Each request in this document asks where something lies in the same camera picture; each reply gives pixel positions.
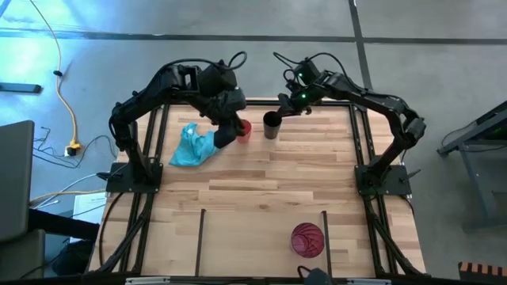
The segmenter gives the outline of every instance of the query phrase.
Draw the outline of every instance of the white cable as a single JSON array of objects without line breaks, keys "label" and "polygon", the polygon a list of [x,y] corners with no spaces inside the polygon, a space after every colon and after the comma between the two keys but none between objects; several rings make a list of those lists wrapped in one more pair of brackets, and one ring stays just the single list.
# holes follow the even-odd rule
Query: white cable
[{"label": "white cable", "polygon": [[[88,178],[91,178],[91,177],[95,177],[97,174],[94,173],[94,174],[90,174],[89,176],[85,176],[83,178],[79,178],[77,179],[76,181],[72,182],[71,184],[69,184],[67,187],[65,187],[64,189],[60,190],[59,193],[61,192],[65,192],[66,190],[68,190],[70,187],[76,185],[77,183],[83,181],[83,180],[86,180]],[[42,203],[38,204],[34,209],[38,209],[40,207],[43,207],[44,205],[46,205],[47,202],[53,200],[56,196],[53,196],[53,197],[49,197],[47,198],[46,200],[44,200]]]}]

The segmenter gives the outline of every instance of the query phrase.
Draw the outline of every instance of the black cable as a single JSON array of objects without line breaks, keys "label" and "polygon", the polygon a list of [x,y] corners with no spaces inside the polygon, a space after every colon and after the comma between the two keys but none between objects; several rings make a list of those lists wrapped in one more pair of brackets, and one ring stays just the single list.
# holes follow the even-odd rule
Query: black cable
[{"label": "black cable", "polygon": [[116,196],[115,199],[111,202],[111,206],[109,206],[108,211],[105,213],[104,221],[102,222],[101,233],[99,234],[98,237],[98,260],[101,266],[104,265],[104,253],[102,252],[102,238],[104,237],[105,224],[108,221],[109,215],[111,214],[111,210],[114,208],[114,205],[116,204],[116,202],[118,202],[118,200],[123,194],[124,194],[123,192],[119,193],[118,196]]},{"label": "black cable", "polygon": [[365,201],[368,201],[368,202],[372,202],[373,200],[375,200],[377,197],[379,196],[379,193],[376,193],[372,198],[364,198]]},{"label": "black cable", "polygon": [[301,279],[304,279],[304,276],[303,276],[303,273],[301,272],[301,269],[304,269],[308,273],[310,273],[311,270],[308,267],[306,267],[306,266],[302,266],[302,265],[298,266],[298,269],[297,269],[298,275],[299,275],[299,277]]},{"label": "black cable", "polygon": [[276,59],[280,60],[283,64],[288,66],[288,68],[292,69],[292,66],[288,64],[287,62],[293,63],[293,64],[299,64],[298,62],[295,62],[294,60],[290,60],[286,58],[285,56],[279,54],[278,52],[273,52],[273,55],[276,57]]},{"label": "black cable", "polygon": [[105,204],[104,204],[104,205],[101,205],[101,206],[96,206],[96,207],[93,207],[93,208],[91,208],[91,209],[89,209],[89,210],[82,211],[81,213],[77,213],[77,214],[75,214],[75,215],[72,215],[72,216],[70,216],[69,218],[73,218],[73,217],[76,217],[76,216],[79,216],[79,215],[86,214],[86,213],[88,213],[88,212],[91,212],[91,211],[93,211],[93,210],[96,210],[96,209],[98,209],[98,208],[100,208],[100,207],[104,207],[104,206],[105,206]]},{"label": "black cable", "polygon": [[30,275],[30,274],[32,274],[35,270],[38,270],[38,269],[41,269],[41,268],[46,268],[47,266],[49,266],[49,264],[51,264],[51,263],[55,262],[55,260],[56,260],[58,257],[62,256],[62,254],[63,254],[63,253],[64,253],[63,251],[62,251],[62,252],[60,252],[57,256],[53,257],[53,259],[52,259],[52,260],[50,260],[49,262],[47,262],[47,263],[45,263],[45,264],[42,264],[41,266],[37,266],[36,268],[34,268],[34,269],[30,270],[29,272],[26,272],[26,273],[25,273],[25,274],[23,274],[23,275],[22,275],[19,279],[23,279],[23,278],[25,278],[26,276],[29,276],[29,275]]},{"label": "black cable", "polygon": [[[39,141],[42,141],[42,142],[40,143],[40,145],[39,145],[37,148],[35,148],[35,147],[34,147],[33,149],[34,149],[34,150],[37,150],[37,151],[40,151],[40,152],[43,152],[43,153],[45,153],[45,154],[47,154],[47,155],[49,155],[49,156],[52,156],[53,158],[57,158],[57,157],[58,157],[58,158],[63,158],[63,157],[64,157],[64,155],[58,155],[58,154],[56,154],[55,148],[53,148],[52,146],[46,147],[46,148],[44,148],[44,149],[42,149],[42,150],[41,150],[41,147],[42,147],[42,146],[46,143],[46,141],[48,140],[48,136],[49,136],[49,134],[50,134],[50,132],[51,132],[51,129],[50,129],[49,127],[40,127],[40,128],[42,128],[42,129],[44,129],[44,130],[47,130],[47,132],[46,132],[46,135],[44,136],[44,138],[41,138],[41,139],[34,139],[34,140],[33,140],[34,142],[39,142]],[[114,154],[114,150],[113,150],[113,148],[112,148],[111,139],[110,139],[107,135],[99,135],[98,137],[96,137],[95,139],[93,139],[93,140],[92,140],[92,142],[93,142],[94,140],[96,140],[96,139],[101,138],[101,137],[105,137],[105,138],[108,140],[108,144],[109,144],[109,151],[111,151],[111,155],[112,155],[114,158],[116,158],[116,155]],[[52,151],[52,154],[47,153],[47,152],[46,152],[46,150],[51,150],[51,151]]]},{"label": "black cable", "polygon": [[404,195],[400,195],[400,198],[402,198],[403,200],[405,200],[409,204],[410,210],[412,210],[412,215],[415,215],[414,206],[412,206],[412,202],[410,202],[410,200],[408,198],[406,198],[406,196],[404,196]]},{"label": "black cable", "polygon": [[[294,75],[294,78],[293,78],[293,79],[288,79],[288,78],[287,78],[287,72],[289,72],[289,71],[291,71],[291,72],[292,72],[292,74]],[[293,81],[295,81],[295,79],[296,79],[296,76],[295,76],[294,70],[292,70],[292,69],[286,69],[286,70],[284,70],[284,74],[283,74],[283,76],[284,76],[284,79],[285,79],[285,81],[286,81],[286,82],[293,82]]]},{"label": "black cable", "polygon": [[456,133],[456,132],[458,132],[458,131],[462,131],[462,130],[466,129],[467,127],[470,127],[470,126],[471,126],[474,122],[475,122],[475,121],[472,121],[472,122],[470,122],[468,125],[466,125],[465,127],[461,127],[461,128],[459,128],[459,129],[455,129],[454,131],[451,131],[451,132],[449,132],[448,134],[446,134],[446,135],[444,136],[444,138],[440,141],[440,145],[441,145],[441,146],[444,146],[445,139],[446,139],[446,138],[448,138],[448,137],[449,137],[449,135],[455,134],[455,133]]},{"label": "black cable", "polygon": [[64,155],[58,155],[58,154],[56,154],[56,150],[52,146],[48,146],[48,147],[46,147],[44,149],[41,149],[41,147],[47,142],[49,134],[51,133],[51,129],[49,127],[40,127],[40,128],[46,130],[46,135],[43,138],[34,139],[33,140],[34,143],[40,142],[39,146],[37,148],[33,147],[33,149],[36,150],[36,151],[40,151],[40,152],[42,152],[42,153],[44,153],[44,154],[46,154],[48,156],[51,156],[54,159],[60,160],[63,163],[68,163],[70,165],[74,165],[71,161],[62,159],[64,157]]},{"label": "black cable", "polygon": [[82,160],[85,158],[85,154],[86,154],[86,151],[88,150],[88,148],[91,146],[91,144],[95,141],[97,141],[98,139],[100,138],[107,138],[107,140],[109,141],[109,150],[111,150],[111,155],[116,158],[116,155],[112,152],[112,145],[111,145],[111,139],[107,136],[107,135],[99,135],[98,137],[96,137],[95,139],[92,139],[90,141],[90,143],[88,143],[88,145],[85,147],[84,151],[82,152],[82,156],[81,158],[79,159],[78,163],[76,165],[72,165],[72,166],[68,166],[68,165],[63,165],[61,163],[58,163],[58,162],[54,162],[54,161],[49,161],[48,159],[46,158],[42,158],[36,154],[32,154],[34,157],[36,158],[39,158],[39,159],[42,159],[46,162],[49,162],[51,164],[54,164],[54,165],[59,165],[59,166],[62,166],[62,167],[65,167],[65,168],[68,168],[68,169],[77,169],[80,165],[81,165],[81,162]]},{"label": "black cable", "polygon": [[329,52],[319,52],[318,54],[316,55],[312,55],[311,57],[309,57],[308,59],[305,59],[305,60],[312,60],[320,55],[327,55],[329,57],[331,57],[332,59],[334,59],[335,62],[338,63],[338,65],[340,66],[341,68],[341,71],[343,71],[343,75],[347,78],[347,81],[353,85],[355,88],[358,88],[359,86],[357,86],[355,83],[352,82],[352,80],[350,80],[349,76],[347,75],[347,71],[345,71],[345,68],[343,67],[343,64],[341,64],[341,61],[340,59],[338,59],[336,56],[334,55],[331,55]]},{"label": "black cable", "polygon": [[406,150],[403,151],[403,154],[402,154],[402,164],[405,163],[405,154],[406,154]]},{"label": "black cable", "polygon": [[[237,65],[237,66],[231,66],[232,62],[234,62],[234,60],[240,56],[240,55],[243,55],[243,60]],[[233,55],[231,60],[229,60],[229,64],[227,64],[227,66],[231,69],[231,70],[236,70],[238,69],[239,67],[242,67],[243,64],[245,64],[246,62],[246,58],[248,57],[248,55],[246,54],[246,51],[240,51],[238,52],[237,54]]]}]

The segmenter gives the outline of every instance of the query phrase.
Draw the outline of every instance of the white paper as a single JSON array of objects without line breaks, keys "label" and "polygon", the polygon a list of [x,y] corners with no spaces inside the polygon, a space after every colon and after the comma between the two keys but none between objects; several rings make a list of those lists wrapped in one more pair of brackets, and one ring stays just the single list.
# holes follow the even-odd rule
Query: white paper
[{"label": "white paper", "polygon": [[[105,205],[106,201],[105,193],[94,193],[78,195],[74,198],[74,213],[73,215],[88,211],[95,207]],[[86,222],[101,223],[102,215],[104,214],[105,207],[99,207],[95,210],[89,211],[82,215],[77,215],[73,219],[80,219]],[[79,238],[71,237],[71,242],[80,241]]]}]

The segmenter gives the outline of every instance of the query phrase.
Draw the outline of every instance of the red cup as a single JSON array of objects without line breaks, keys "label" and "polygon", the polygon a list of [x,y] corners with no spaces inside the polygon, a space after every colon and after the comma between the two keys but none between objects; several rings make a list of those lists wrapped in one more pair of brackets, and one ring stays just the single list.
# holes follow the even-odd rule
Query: red cup
[{"label": "red cup", "polygon": [[318,226],[304,222],[292,231],[291,246],[302,257],[316,257],[324,250],[324,234]]},{"label": "red cup", "polygon": [[252,135],[252,124],[244,119],[241,119],[241,124],[243,125],[243,131],[245,132],[245,135],[238,135],[238,143],[247,143],[250,139],[250,135]]}]

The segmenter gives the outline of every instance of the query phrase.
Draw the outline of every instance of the black cup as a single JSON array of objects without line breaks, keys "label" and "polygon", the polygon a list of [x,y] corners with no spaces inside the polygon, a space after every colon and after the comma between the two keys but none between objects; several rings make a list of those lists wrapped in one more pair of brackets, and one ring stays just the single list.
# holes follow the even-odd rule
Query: black cup
[{"label": "black cup", "polygon": [[282,124],[282,116],[278,112],[269,111],[264,114],[264,136],[267,139],[276,139],[280,125]]}]

